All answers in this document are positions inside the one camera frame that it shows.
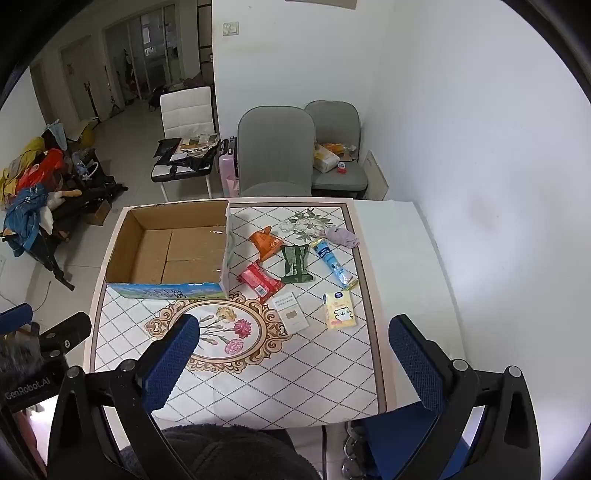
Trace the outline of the green snack packet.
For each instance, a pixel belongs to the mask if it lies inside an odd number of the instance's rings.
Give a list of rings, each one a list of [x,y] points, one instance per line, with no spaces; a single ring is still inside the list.
[[[284,258],[284,272],[281,277],[283,284],[305,283],[314,280],[314,276],[308,272],[307,257],[308,245],[283,245],[281,252]]]

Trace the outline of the red snack packet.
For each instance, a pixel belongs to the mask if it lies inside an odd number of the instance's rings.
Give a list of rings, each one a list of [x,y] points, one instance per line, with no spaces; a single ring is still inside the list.
[[[256,293],[260,304],[266,304],[273,295],[283,289],[283,282],[267,274],[259,262],[249,264],[238,275],[238,281],[249,286]]]

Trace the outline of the lilac cloth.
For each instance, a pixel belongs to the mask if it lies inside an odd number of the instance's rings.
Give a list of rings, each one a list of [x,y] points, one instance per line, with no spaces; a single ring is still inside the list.
[[[353,249],[359,246],[360,240],[356,234],[341,227],[329,227],[322,231],[321,237],[332,244]]]

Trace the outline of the yellow Vinda tissue pack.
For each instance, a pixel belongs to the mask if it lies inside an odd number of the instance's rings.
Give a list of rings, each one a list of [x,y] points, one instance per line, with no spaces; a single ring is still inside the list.
[[[329,330],[356,326],[356,315],[349,291],[324,294],[322,302],[325,307],[325,323]]]

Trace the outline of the small cardboard box on floor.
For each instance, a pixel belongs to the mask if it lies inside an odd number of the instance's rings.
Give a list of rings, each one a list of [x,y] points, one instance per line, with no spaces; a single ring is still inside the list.
[[[88,225],[103,226],[110,211],[111,203],[107,200],[102,200],[99,204],[90,208],[84,220]]]

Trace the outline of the black bag on white chair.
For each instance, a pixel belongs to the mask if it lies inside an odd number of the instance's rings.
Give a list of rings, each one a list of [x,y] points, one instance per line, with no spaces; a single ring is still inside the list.
[[[211,169],[221,139],[216,133],[192,138],[169,138],[158,142],[154,157],[165,165],[193,171]]]

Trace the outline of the orange snack packet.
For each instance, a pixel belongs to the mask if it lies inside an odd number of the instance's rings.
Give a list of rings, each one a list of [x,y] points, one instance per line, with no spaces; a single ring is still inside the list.
[[[263,230],[253,232],[249,236],[249,241],[252,242],[256,250],[259,251],[259,261],[264,262],[270,257],[280,252],[283,247],[283,240],[271,233],[271,227],[266,226]]]

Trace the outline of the blue Nestle milk powder pouch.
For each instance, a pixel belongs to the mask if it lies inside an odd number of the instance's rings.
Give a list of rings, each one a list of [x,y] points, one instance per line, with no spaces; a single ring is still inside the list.
[[[338,281],[339,286],[342,290],[351,290],[356,286],[358,280],[356,276],[346,271],[342,264],[335,257],[334,252],[329,243],[325,239],[315,239],[311,241],[311,248],[317,253],[318,257],[322,259],[322,262],[329,267],[335,280]]]

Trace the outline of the grey chair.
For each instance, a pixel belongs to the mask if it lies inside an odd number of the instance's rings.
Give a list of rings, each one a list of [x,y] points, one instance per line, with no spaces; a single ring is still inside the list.
[[[294,106],[259,106],[238,123],[242,197],[310,197],[315,124]]]
[[[328,173],[322,174],[314,168],[312,193],[362,199],[368,180],[359,161],[362,128],[358,110],[345,101],[315,100],[304,111],[315,124],[315,145],[320,144],[341,158],[338,166]]]

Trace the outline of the pink suitcase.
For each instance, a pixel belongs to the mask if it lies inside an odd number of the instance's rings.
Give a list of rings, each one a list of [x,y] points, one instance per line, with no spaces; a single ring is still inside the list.
[[[235,136],[221,141],[218,172],[221,177],[223,196],[226,198],[238,197],[238,143]]]

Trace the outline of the white tissue bag on chair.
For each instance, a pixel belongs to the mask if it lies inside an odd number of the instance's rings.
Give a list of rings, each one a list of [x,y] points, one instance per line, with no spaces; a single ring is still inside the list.
[[[331,150],[324,146],[317,144],[314,152],[314,168],[322,174],[328,173],[335,169],[341,162],[341,158]]]

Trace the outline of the grey chair far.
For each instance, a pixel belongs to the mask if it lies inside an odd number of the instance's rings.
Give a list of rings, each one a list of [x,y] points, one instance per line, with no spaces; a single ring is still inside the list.
[[[345,101],[315,100],[304,111],[315,124],[315,145],[320,144],[341,158],[338,166],[328,173],[322,174],[314,168],[312,193],[362,199],[368,180],[359,161],[362,128],[358,110]]]

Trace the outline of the white paper packet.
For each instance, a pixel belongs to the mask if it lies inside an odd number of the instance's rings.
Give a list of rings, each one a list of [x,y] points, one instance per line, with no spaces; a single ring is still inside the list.
[[[288,334],[294,335],[310,327],[297,298],[291,292],[274,295],[271,303]]]

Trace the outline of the pile of clothes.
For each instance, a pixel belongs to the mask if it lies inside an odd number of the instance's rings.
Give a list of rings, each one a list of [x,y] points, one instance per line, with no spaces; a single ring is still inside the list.
[[[94,148],[96,117],[68,133],[61,121],[47,125],[1,170],[1,242],[14,257],[31,257],[68,290],[56,258],[92,206],[112,203],[127,187],[107,174]]]

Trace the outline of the white padded chair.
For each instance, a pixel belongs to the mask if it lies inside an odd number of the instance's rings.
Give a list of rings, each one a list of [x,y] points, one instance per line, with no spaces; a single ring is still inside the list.
[[[211,86],[194,87],[164,93],[160,96],[160,114],[165,140],[208,139],[216,134],[212,107]],[[164,201],[168,201],[164,184],[189,178],[204,178],[208,198],[212,198],[211,168],[208,164],[192,170],[184,168],[179,173],[170,173],[171,165],[162,156],[151,172],[153,183],[160,186]]]

